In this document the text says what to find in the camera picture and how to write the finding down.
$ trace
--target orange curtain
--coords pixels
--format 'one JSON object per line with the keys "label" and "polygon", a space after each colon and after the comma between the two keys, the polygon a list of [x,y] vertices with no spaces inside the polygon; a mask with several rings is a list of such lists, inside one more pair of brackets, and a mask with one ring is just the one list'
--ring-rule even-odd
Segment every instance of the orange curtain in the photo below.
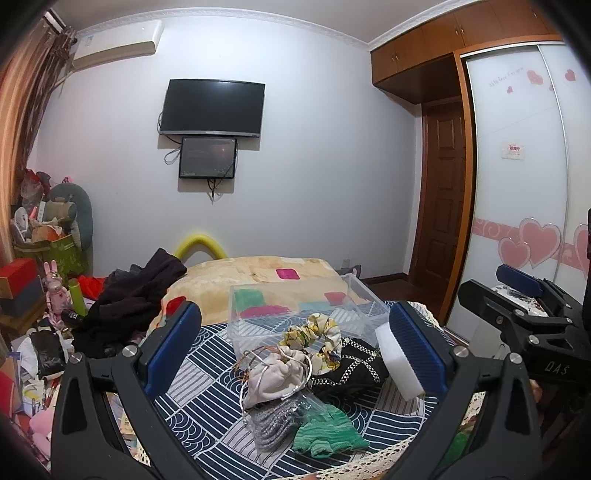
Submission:
{"label": "orange curtain", "polygon": [[[69,42],[60,42],[64,34],[39,21],[0,72],[0,266],[14,259],[11,205],[18,201],[24,166],[51,87],[67,60],[73,31],[68,29],[66,36]],[[50,67],[53,80],[47,75]]]}

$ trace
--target yellow floral scrunchie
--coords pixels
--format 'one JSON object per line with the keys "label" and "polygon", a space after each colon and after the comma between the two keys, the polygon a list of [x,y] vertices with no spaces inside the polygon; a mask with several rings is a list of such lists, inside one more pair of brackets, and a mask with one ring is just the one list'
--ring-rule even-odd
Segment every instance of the yellow floral scrunchie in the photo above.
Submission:
{"label": "yellow floral scrunchie", "polygon": [[312,375],[323,375],[340,367],[343,348],[340,328],[328,315],[313,313],[305,325],[289,327],[279,345],[292,350],[305,350],[320,337],[324,337],[324,346],[320,352],[310,356],[310,360]]}

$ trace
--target clear plastic container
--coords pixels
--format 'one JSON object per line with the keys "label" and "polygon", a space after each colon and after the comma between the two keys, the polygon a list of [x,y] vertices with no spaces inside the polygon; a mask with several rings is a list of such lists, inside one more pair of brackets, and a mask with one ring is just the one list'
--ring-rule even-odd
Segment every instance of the clear plastic container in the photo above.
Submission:
{"label": "clear plastic container", "polygon": [[[277,345],[292,325],[303,325],[313,313],[324,313],[343,336],[378,345],[375,329],[388,321],[389,310],[354,275],[237,285],[230,288],[228,338],[236,358],[245,350]],[[318,351],[318,340],[310,352]]]}

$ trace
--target television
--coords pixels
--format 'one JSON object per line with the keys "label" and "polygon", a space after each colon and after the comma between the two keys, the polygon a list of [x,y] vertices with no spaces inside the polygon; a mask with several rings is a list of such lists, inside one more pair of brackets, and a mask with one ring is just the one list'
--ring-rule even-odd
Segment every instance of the television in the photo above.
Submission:
{"label": "television", "polygon": [[180,179],[232,179],[236,171],[236,138],[183,137],[178,177]]}
{"label": "television", "polygon": [[260,137],[264,97],[264,83],[170,80],[160,133]]}

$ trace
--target ceiling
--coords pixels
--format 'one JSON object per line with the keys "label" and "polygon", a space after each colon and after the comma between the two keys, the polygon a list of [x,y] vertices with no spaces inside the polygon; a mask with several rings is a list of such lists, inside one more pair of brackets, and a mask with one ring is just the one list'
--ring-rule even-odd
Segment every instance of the ceiling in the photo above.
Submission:
{"label": "ceiling", "polygon": [[306,20],[370,43],[439,3],[441,0],[59,0],[54,10],[66,24],[82,30],[125,15],[166,8],[241,8]]}

